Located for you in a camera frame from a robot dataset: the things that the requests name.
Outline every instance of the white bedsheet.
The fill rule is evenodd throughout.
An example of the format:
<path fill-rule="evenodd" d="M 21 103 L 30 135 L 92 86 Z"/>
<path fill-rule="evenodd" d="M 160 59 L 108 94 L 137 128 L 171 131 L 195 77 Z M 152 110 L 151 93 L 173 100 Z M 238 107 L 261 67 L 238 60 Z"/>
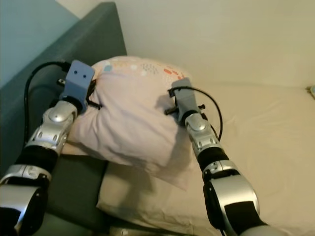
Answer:
<path fill-rule="evenodd" d="M 299 88 L 196 85 L 218 102 L 222 145 L 253 185 L 260 217 L 292 236 L 315 235 L 315 100 Z M 198 96 L 218 130 L 217 112 Z M 209 223 L 196 163 L 185 192 L 128 166 L 110 164 L 97 207 L 127 221 L 197 236 Z"/>

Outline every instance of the white wall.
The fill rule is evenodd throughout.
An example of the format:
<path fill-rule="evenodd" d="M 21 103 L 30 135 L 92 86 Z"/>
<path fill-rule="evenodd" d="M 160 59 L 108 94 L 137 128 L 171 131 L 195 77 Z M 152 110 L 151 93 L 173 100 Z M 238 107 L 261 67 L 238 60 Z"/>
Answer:
<path fill-rule="evenodd" d="M 315 84 L 314 0 L 115 0 L 127 51 L 198 80 Z"/>
<path fill-rule="evenodd" d="M 99 2 L 98 0 L 56 0 L 60 5 L 74 14 L 76 17 L 82 19 L 93 8 L 95 8 Z"/>

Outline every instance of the sofa armrest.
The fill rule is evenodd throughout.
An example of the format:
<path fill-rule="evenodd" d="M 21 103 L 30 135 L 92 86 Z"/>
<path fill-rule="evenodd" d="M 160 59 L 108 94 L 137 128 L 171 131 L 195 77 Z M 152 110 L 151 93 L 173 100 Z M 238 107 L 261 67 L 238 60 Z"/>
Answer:
<path fill-rule="evenodd" d="M 108 232 L 111 217 L 97 209 L 106 161 L 62 155 L 49 187 L 47 212 L 95 232 Z"/>

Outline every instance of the colorful dot pattern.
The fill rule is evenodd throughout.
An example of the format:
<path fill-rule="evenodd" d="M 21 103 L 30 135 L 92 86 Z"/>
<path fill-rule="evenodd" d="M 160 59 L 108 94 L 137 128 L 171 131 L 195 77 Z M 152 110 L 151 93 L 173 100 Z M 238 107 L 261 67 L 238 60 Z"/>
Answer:
<path fill-rule="evenodd" d="M 156 79 L 161 79 L 168 88 L 175 80 L 185 77 L 184 72 L 180 69 L 152 59 L 121 56 L 99 63 L 103 66 L 102 73 L 123 73 L 130 76 L 156 77 Z"/>

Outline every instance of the pillow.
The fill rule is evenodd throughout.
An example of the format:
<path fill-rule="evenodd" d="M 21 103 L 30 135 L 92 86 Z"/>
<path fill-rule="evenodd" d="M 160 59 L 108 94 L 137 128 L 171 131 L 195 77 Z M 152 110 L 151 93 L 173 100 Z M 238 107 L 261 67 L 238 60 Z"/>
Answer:
<path fill-rule="evenodd" d="M 94 66 L 97 79 L 89 107 L 75 121 L 63 149 L 135 166 L 185 189 L 194 156 L 186 130 L 164 110 L 174 106 L 167 90 L 187 76 L 150 59 L 115 57 Z"/>

